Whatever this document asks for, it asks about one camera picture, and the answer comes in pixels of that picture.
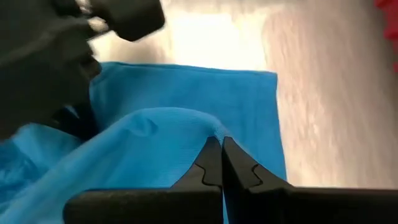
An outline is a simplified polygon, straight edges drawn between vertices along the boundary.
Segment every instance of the blue fabric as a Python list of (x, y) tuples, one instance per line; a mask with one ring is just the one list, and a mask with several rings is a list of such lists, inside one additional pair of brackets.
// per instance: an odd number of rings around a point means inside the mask
[(62, 223), (86, 189), (170, 187), (209, 136), (285, 179), (276, 85), (268, 72), (104, 63), (90, 88), (99, 135), (30, 124), (0, 145), (0, 223)]

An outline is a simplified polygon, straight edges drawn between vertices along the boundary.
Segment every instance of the black object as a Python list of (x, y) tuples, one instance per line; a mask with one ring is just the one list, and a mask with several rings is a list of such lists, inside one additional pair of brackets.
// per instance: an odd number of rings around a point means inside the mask
[[(165, 22), (159, 0), (93, 3), (93, 12), (127, 40), (150, 34)], [(66, 127), (62, 130), (82, 139), (98, 132), (93, 116), (88, 122), (80, 118), (93, 114), (89, 82), (101, 71), (87, 43), (97, 35), (88, 18), (74, 0), (0, 2), (0, 139), (30, 122)], [(80, 121), (74, 122), (83, 126), (68, 128), (75, 114), (59, 110), (83, 103), (85, 110), (77, 110)]]
[(222, 223), (221, 146), (209, 138), (187, 173), (169, 189), (91, 190), (65, 206), (65, 224)]
[(139, 40), (165, 23), (159, 0), (91, 0), (93, 15), (104, 19), (118, 36)]
[(63, 217), (65, 224), (222, 223), (221, 186), (232, 224), (398, 223), (398, 191), (293, 187), (231, 138), (222, 149), (208, 138), (170, 189), (83, 192), (66, 204)]

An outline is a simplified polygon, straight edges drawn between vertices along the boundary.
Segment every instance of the gray floor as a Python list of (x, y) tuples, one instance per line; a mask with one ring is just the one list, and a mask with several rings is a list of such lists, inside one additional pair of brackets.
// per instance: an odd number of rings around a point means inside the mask
[(372, 0), (162, 2), (164, 30), (106, 34), (97, 58), (276, 71), (289, 182), (398, 188), (398, 76)]

